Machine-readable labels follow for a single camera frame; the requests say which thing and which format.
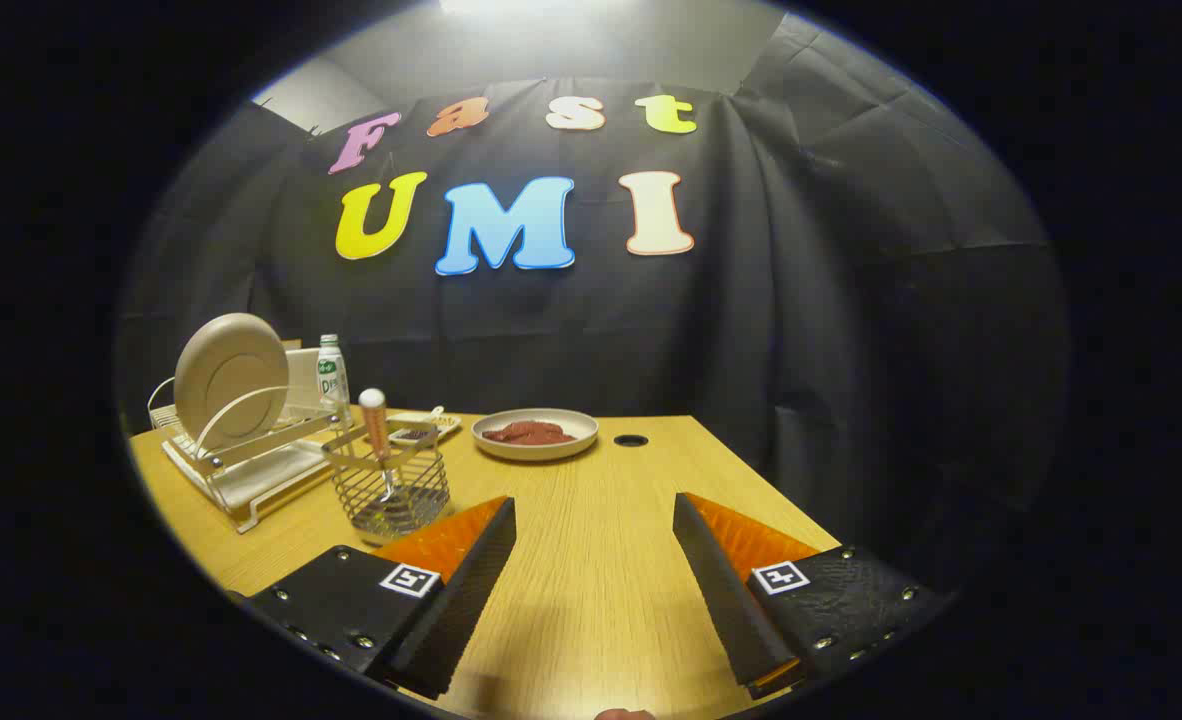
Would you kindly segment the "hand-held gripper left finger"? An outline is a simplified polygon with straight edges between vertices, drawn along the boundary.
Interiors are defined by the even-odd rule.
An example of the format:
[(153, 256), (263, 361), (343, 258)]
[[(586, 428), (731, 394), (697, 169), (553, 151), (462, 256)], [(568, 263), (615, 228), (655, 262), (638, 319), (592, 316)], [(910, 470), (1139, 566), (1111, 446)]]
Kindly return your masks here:
[(514, 544), (514, 498), (491, 498), (381, 549), (336, 544), (252, 593), (248, 610), (335, 664), (436, 700)]

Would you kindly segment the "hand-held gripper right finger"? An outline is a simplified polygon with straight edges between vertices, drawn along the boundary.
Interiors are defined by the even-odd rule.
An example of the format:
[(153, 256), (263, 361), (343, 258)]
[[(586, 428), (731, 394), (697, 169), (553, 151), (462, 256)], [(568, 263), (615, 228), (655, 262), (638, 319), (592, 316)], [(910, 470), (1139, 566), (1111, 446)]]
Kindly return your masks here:
[(755, 700), (850, 675), (947, 603), (864, 547), (816, 550), (693, 493), (675, 497), (673, 533), (730, 670)]

